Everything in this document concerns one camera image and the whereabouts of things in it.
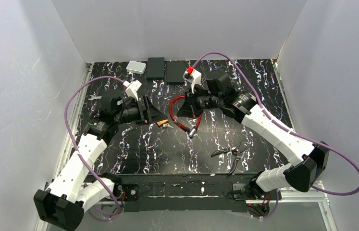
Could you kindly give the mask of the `brass padlock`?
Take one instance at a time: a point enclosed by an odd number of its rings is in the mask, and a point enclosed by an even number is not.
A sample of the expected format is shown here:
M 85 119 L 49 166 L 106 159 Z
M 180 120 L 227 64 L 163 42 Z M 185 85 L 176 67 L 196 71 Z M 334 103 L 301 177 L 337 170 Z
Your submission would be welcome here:
M 157 124 L 158 127 L 163 127 L 164 124 L 167 124 L 168 122 L 169 122 L 169 120 L 165 119 L 165 120 L 161 120 L 161 121 L 156 122 L 156 124 Z

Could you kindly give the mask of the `silver key bunch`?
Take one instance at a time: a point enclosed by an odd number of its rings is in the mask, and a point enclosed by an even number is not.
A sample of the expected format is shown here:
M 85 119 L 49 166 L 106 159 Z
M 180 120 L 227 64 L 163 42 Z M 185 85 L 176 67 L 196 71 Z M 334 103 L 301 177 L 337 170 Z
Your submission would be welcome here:
M 169 123 L 165 123 L 162 125 L 163 128 L 173 128 Z

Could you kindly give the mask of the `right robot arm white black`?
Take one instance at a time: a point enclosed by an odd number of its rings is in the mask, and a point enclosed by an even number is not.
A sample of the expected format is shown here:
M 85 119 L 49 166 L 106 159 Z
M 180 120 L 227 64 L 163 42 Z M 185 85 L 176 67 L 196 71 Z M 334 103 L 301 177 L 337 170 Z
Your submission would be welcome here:
M 177 116 L 197 118 L 204 110 L 220 109 L 226 117 L 258 133 L 284 155 L 288 163 L 256 174 L 249 182 L 250 192 L 262 195 L 286 187 L 307 192 L 325 170 L 329 151 L 294 136 L 285 124 L 276 126 L 278 120 L 268 118 L 268 111 L 260 108 L 251 94 L 237 91 L 227 73 L 212 72 L 211 76 L 207 80 L 208 89 L 204 89 L 201 73 L 184 72 L 183 78 L 191 88 L 185 93 Z

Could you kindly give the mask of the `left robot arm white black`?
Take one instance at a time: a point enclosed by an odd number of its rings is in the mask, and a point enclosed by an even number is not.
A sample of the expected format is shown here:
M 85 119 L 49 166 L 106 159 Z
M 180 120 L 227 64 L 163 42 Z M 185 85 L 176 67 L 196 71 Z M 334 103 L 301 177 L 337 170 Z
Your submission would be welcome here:
M 65 231 L 74 231 L 84 214 L 106 196 L 120 206 L 113 191 L 122 184 L 121 177 L 110 173 L 97 175 L 91 165 L 110 144 L 120 124 L 149 125 L 167 118 L 152 105 L 148 96 L 136 100 L 103 95 L 62 171 L 45 190 L 35 193 L 34 203 L 40 219 Z

